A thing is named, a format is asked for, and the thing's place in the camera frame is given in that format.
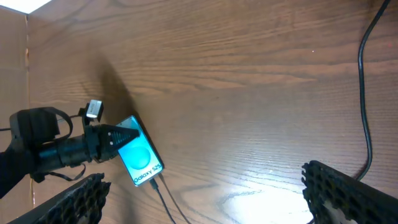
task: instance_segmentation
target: wall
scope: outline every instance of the wall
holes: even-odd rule
[[[28,108],[27,43],[25,15],[0,8],[0,127],[9,127],[11,114]],[[0,133],[0,151],[7,149],[11,140],[8,131]],[[30,179],[26,176],[0,200],[0,223],[9,222],[32,208],[29,199]]]

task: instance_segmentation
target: black power cord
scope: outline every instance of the black power cord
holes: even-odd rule
[[[160,200],[162,201],[162,204],[163,204],[163,206],[164,206],[164,209],[166,210],[167,215],[169,216],[171,222],[172,222],[173,224],[175,224],[175,221],[174,221],[174,219],[173,219],[173,217],[172,217],[172,214],[170,214],[169,209],[167,208],[166,202],[164,202],[164,199],[163,199],[163,197],[162,197],[162,194],[161,194],[160,191],[159,191],[159,186],[157,185],[155,179],[151,179],[149,182],[150,182],[152,188],[153,188],[153,189],[157,192],[157,194],[159,195]]]
[[[185,220],[186,223],[191,224],[191,222],[187,219],[187,217],[184,215],[184,213],[181,211],[180,207],[177,205],[176,201],[174,200],[172,193],[170,192],[169,188],[167,187],[167,184],[166,184],[166,181],[165,181],[163,175],[162,175],[162,174],[159,174],[159,178],[160,178],[160,180],[162,181],[164,187],[166,188],[167,193],[169,193],[169,196],[170,196],[170,198],[172,199],[174,205],[176,206],[178,212],[180,212],[182,218],[184,218],[184,220]],[[161,199],[161,201],[162,201],[162,203],[163,203],[163,206],[164,206],[164,208],[165,208],[165,210],[166,210],[166,212],[167,212],[167,215],[169,216],[170,220],[172,221],[172,223],[175,223],[173,217],[171,216],[171,214],[170,214],[170,212],[169,212],[169,210],[168,210],[168,208],[167,208],[167,206],[166,206],[166,203],[165,203],[164,200],[163,200],[162,194],[161,194],[160,191],[159,191],[159,186],[157,185],[155,179],[151,179],[149,182],[150,182],[152,188],[159,194],[159,197],[160,197],[160,199]]]
[[[359,71],[359,101],[361,103],[361,118],[363,124],[363,131],[365,133],[366,147],[368,149],[368,158],[366,160],[366,165],[360,170],[359,174],[355,177],[356,180],[362,180],[362,178],[368,173],[369,169],[372,165],[373,158],[373,147],[372,147],[372,139],[371,132],[369,130],[368,125],[368,117],[366,116],[366,102],[365,102],[365,81],[364,81],[364,69],[363,69],[363,50],[365,49],[366,41],[368,40],[369,35],[371,34],[374,26],[377,24],[380,17],[383,15],[383,12],[386,10],[390,0],[384,0],[377,14],[374,16],[374,19],[370,23],[368,29],[366,29],[365,34],[363,35],[361,45],[358,50],[358,71]]]
[[[69,118],[77,118],[77,117],[79,117],[80,115],[78,115],[78,114],[76,114],[76,115],[72,115],[72,116],[69,116]],[[62,121],[64,121],[65,119],[63,119],[63,118],[61,118],[61,119],[58,119],[57,121],[58,121],[58,123],[60,123],[60,122],[62,122]],[[0,131],[10,131],[11,130],[11,128],[0,128]]]
[[[84,166],[84,168],[83,168],[83,170],[75,177],[75,178],[70,178],[70,177],[68,177],[67,175],[64,175],[64,174],[60,174],[60,173],[57,173],[57,172],[45,172],[45,173],[43,173],[43,175],[53,175],[53,176],[55,176],[55,177],[59,177],[59,178],[62,178],[62,179],[64,179],[64,180],[67,180],[67,181],[75,181],[75,180],[78,180],[78,179],[80,179],[80,177],[83,177],[83,175],[85,174],[85,172],[86,172],[86,164],[84,164],[84,163],[82,163],[82,164],[80,164],[81,166]]]

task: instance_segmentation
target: wood grain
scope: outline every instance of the wood grain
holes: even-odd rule
[[[30,105],[75,114],[99,98],[109,124],[138,110],[193,223],[306,223],[300,166],[319,160],[353,175],[366,160],[356,55],[380,4],[54,0],[29,16]],[[394,197],[397,10],[391,2],[365,50],[375,150],[363,181]],[[119,158],[92,172],[113,183],[102,223],[169,223]],[[70,184],[35,185],[36,205]]]
[[[0,128],[8,128],[10,115],[28,108],[25,15],[0,7],[0,30]],[[4,152],[10,142],[10,132],[0,132],[0,152]],[[0,200],[0,223],[7,223],[33,208],[29,183],[27,176]]]

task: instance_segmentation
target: robotic arm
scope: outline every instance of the robotic arm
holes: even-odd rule
[[[70,138],[73,123],[70,117],[53,107],[22,110],[10,117],[12,140],[0,154],[0,198],[5,196],[26,174],[38,183],[53,170],[92,160],[97,163],[114,158],[118,149],[139,136],[138,130],[107,124],[90,125],[100,121],[103,104],[91,100],[80,108],[84,134]],[[57,116],[69,125],[69,133],[60,138]]]

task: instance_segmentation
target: smartphone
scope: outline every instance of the smartphone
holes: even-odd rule
[[[139,131],[139,137],[119,149],[119,155],[134,185],[140,186],[162,172],[163,162],[139,120],[131,116],[117,126]]]

